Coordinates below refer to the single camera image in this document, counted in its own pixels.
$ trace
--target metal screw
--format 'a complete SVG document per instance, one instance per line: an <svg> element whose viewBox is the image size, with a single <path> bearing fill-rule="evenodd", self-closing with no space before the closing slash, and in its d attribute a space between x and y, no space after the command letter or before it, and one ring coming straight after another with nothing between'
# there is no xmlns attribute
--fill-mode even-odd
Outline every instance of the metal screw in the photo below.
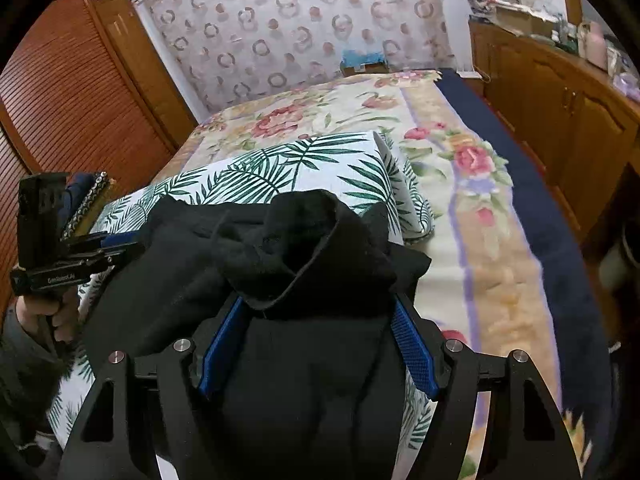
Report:
<svg viewBox="0 0 640 480"><path fill-rule="evenodd" d="M447 350L451 352L460 352L463 348L462 341L458 341L457 339L447 339L445 346Z"/></svg>
<svg viewBox="0 0 640 480"><path fill-rule="evenodd" d="M529 354L527 354L524 350L514 350L513 358L516 359L519 363L526 363L529 360Z"/></svg>
<svg viewBox="0 0 640 480"><path fill-rule="evenodd" d="M176 352L184 352L189 348L191 348L191 341L188 339L178 339L178 341L174 343L174 350Z"/></svg>
<svg viewBox="0 0 640 480"><path fill-rule="evenodd" d="M115 352L111 352L111 355L109 355L109 362L114 365L118 364L123 359L124 352L122 350L116 350Z"/></svg>

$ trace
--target black sleeve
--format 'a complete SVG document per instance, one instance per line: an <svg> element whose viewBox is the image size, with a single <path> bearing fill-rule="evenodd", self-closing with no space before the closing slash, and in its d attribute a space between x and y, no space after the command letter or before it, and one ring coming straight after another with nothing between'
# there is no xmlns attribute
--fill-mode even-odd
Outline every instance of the black sleeve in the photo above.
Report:
<svg viewBox="0 0 640 480"><path fill-rule="evenodd" d="M9 307L0 336L0 423L15 444L38 428L57 391L65 361L36 343Z"/></svg>

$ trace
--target patterned curtain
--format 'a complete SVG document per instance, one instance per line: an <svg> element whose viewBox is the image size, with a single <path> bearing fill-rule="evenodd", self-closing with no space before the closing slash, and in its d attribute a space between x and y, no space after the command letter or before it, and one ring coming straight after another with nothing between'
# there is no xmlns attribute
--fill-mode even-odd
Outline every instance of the patterned curtain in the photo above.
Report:
<svg viewBox="0 0 640 480"><path fill-rule="evenodd" d="M345 50L395 70L453 66L442 2L138 0L212 113L340 77Z"/></svg>

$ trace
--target floral blanket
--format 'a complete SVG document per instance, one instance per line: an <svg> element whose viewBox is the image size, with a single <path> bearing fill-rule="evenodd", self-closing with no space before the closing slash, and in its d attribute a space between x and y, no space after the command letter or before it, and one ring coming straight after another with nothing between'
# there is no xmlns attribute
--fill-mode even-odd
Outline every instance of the floral blanket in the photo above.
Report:
<svg viewBox="0 0 640 480"><path fill-rule="evenodd" d="M542 287L542 268L512 207L508 162L463 124L434 84L439 78L434 71L356 75L228 108L194 130L158 174L155 186L146 188L145 196L144 190L136 195L140 206L130 211L130 205L114 203L100 221L110 218L121 223L110 230L120 230L123 222L142 224L148 201L152 200L151 188L178 186L175 196L184 191L186 200L204 203L216 187L214 177L202 181L194 176L203 166L230 156L239 157L235 164L246 162L242 158L249 156L254 163L265 165L257 161L278 154L278 163L269 171L281 172L277 178L282 186L273 192L289 190L288 181L305 173L317 179L314 187L322 187L327 171L350 168L350 175L335 173L344 191L338 196L350 206L364 206L377 195L366 187L371 186L371 180L360 170L374 174L364 164L373 161L362 158L346 166L332 162L336 156L361 155L334 150L359 148L355 143L327 145L324 142L332 141L322 139L328 139L328 135L349 139L349 135L361 135L354 132L376 131L380 134L376 146L383 164L386 149L392 152L396 170L402 175L399 181L408 194L401 199L398 193L394 195L398 226L396 234L390 226L390 238L398 240L399 231L405 241L432 258L429 272L418 282L417 311L434 320L446 337L458 338L475 351L503 356L514 348L527 351L561 408L558 353ZM280 152L282 147L278 146L284 143L296 147ZM387 175L389 171L394 169L385 166ZM181 189L181 182L189 182L194 189ZM345 190L343 185L354 189ZM250 187L243 192L251 193ZM266 192L260 189L254 193ZM418 197L426 197L428 202ZM122 219L125 211L130 211L126 221ZM405 219L414 222L413 227L401 221L404 211L408 212ZM83 304L90 303L90 297L91 293L86 294ZM82 349L74 370L78 376L92 378ZM78 407L69 402L54 404L52 413L58 414L59 426L64 420L68 424ZM433 408L408 376L394 480L404 479L410 470L427 434ZM488 395L481 394L460 478L475 476L487 415ZM581 421L571 421L570 413L567 419L582 469L589 446L585 447Z"/></svg>

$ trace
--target trash bin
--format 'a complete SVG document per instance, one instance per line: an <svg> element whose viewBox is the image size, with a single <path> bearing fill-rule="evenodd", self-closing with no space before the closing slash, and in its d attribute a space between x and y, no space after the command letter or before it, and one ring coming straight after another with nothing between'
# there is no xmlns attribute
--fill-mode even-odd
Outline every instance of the trash bin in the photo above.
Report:
<svg viewBox="0 0 640 480"><path fill-rule="evenodd" d="M610 248L598 268L602 286L613 292L640 270L640 223L629 220L622 227L622 236Z"/></svg>

